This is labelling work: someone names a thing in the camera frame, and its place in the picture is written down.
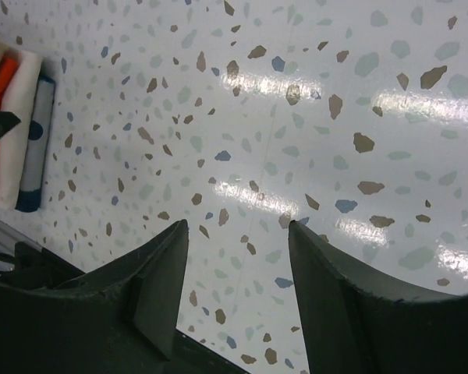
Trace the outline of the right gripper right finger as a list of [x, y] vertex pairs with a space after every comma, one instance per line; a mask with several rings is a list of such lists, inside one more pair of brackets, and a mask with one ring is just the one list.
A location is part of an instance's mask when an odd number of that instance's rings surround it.
[[468, 295], [391, 277], [298, 221], [289, 257], [312, 373], [468, 373]]

